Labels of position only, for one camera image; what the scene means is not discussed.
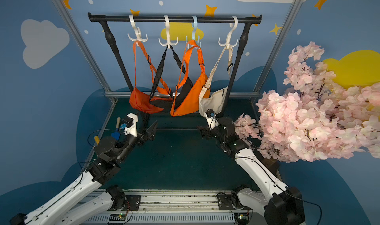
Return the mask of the red-orange sling bag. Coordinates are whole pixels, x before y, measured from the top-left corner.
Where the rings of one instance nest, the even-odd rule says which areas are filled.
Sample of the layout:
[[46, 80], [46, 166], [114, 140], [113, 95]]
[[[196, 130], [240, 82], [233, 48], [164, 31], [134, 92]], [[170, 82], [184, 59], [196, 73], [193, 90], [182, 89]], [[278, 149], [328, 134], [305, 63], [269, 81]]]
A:
[[[152, 76], [152, 89], [150, 95], [145, 94], [137, 89], [137, 61], [136, 61], [136, 47], [140, 47], [144, 56], [146, 57]], [[152, 64], [151, 57], [145, 50], [141, 41], [134, 41], [133, 44], [134, 63], [135, 63], [135, 85], [130, 96], [130, 104], [134, 109], [147, 114], [155, 114], [164, 110], [163, 106], [155, 106], [152, 103], [170, 103], [173, 100], [172, 90], [167, 86], [166, 82], [161, 78], [162, 71], [158, 71]]]

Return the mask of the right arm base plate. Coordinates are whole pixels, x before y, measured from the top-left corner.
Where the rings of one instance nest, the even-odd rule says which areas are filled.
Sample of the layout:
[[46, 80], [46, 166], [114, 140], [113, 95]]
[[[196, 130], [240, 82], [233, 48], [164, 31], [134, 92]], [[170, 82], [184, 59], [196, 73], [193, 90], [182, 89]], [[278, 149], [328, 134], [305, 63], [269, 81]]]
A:
[[237, 210], [240, 207], [236, 193], [226, 194], [219, 192], [216, 194], [216, 198], [219, 210]]

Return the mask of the orange crescent bag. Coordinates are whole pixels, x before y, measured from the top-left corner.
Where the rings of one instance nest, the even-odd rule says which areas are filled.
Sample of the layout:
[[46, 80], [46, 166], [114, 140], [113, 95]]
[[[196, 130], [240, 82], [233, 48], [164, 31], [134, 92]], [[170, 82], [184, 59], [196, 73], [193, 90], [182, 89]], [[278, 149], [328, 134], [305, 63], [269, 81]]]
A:
[[[175, 90], [175, 96], [173, 100], [173, 104], [170, 110], [170, 114], [173, 117], [176, 116], [183, 116], [190, 113], [195, 113], [199, 110], [199, 94], [202, 90], [202, 88], [205, 86], [208, 76], [205, 73], [205, 65], [204, 65], [204, 58], [202, 54], [201, 48], [196, 44], [195, 40], [190, 40], [188, 42], [189, 45], [192, 45], [192, 47], [184, 52], [182, 64], [181, 64], [181, 71], [184, 69], [184, 65], [186, 66], [186, 73], [184, 74], [184, 78], [181, 80], [181, 74], [179, 75], [178, 84], [176, 85]], [[190, 65], [190, 59], [192, 55], [192, 51], [197, 49], [197, 56], [198, 56], [198, 63], [201, 69], [201, 74], [198, 77], [197, 81], [193, 84], [190, 91], [187, 93], [185, 99], [182, 101], [182, 103], [179, 104], [179, 106], [176, 106], [177, 98], [178, 98], [178, 89], [183, 88], [185, 86], [185, 83], [187, 80], [189, 80], [189, 65]]]

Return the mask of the cream crescent bag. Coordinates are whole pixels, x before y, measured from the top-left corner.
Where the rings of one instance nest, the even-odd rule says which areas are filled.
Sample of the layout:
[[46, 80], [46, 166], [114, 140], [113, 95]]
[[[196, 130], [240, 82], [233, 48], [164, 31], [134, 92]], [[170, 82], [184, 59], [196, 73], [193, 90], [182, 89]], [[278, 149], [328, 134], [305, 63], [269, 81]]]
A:
[[210, 72], [210, 75], [205, 83], [205, 85], [202, 87], [202, 90], [199, 94], [199, 113], [201, 116], [207, 118], [206, 112], [208, 110], [213, 110], [216, 114], [219, 114], [222, 112], [223, 104], [225, 101], [225, 98], [227, 96], [227, 90], [228, 86], [225, 88], [222, 88], [218, 91], [215, 91], [210, 96], [206, 96], [206, 93], [209, 92], [213, 76], [217, 70], [218, 64], [225, 53], [225, 51], [228, 50], [228, 64], [227, 64], [227, 72], [229, 77], [231, 77], [231, 69], [233, 66], [232, 60], [233, 60], [233, 48], [231, 46], [224, 47], [222, 53], [220, 54], [218, 60], [216, 61], [213, 69]]

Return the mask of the black sling bag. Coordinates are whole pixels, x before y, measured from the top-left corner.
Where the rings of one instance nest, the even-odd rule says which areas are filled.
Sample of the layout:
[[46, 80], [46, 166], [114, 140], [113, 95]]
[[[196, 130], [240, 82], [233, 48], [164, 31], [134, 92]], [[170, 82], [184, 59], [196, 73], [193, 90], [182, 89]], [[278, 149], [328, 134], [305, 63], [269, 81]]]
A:
[[173, 47], [165, 48], [156, 71], [153, 72], [153, 85], [149, 95], [149, 103], [162, 111], [170, 111], [172, 106], [178, 108], [193, 87], [193, 82], [187, 79], [183, 86], [175, 92], [175, 78], [180, 73], [186, 73], [186, 67]]

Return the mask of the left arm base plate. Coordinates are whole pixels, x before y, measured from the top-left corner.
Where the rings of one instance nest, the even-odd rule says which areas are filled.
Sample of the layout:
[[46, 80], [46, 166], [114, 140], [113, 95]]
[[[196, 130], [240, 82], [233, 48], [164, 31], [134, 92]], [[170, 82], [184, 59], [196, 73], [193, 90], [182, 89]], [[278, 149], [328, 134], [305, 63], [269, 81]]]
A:
[[141, 195], [139, 194], [126, 194], [123, 210], [138, 211], [141, 203]]

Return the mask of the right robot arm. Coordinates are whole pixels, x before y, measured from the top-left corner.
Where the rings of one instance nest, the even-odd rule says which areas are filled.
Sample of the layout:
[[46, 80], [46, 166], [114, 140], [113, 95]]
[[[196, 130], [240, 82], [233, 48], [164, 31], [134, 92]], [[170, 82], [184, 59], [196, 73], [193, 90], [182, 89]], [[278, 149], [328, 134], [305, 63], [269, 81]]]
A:
[[261, 193], [244, 188], [237, 193], [240, 204], [264, 217], [269, 225], [301, 225], [305, 222], [302, 195], [273, 175], [235, 132], [231, 118], [207, 118], [197, 129], [204, 139], [216, 139], [223, 152], [234, 159], [259, 187]]

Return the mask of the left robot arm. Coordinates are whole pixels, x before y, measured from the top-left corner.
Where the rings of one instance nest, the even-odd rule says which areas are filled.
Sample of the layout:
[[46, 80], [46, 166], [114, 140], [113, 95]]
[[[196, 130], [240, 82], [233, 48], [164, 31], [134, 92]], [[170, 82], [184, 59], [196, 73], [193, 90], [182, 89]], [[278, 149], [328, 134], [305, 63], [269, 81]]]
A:
[[95, 146], [97, 159], [82, 170], [80, 176], [44, 205], [29, 212], [19, 213], [12, 225], [79, 225], [109, 209], [121, 210], [127, 206], [125, 192], [116, 185], [106, 189], [95, 199], [79, 204], [87, 195], [100, 188], [120, 170], [135, 146], [153, 141], [157, 129], [154, 122], [143, 133], [137, 131], [134, 114], [123, 119], [125, 139], [119, 142], [112, 136], [102, 138]]

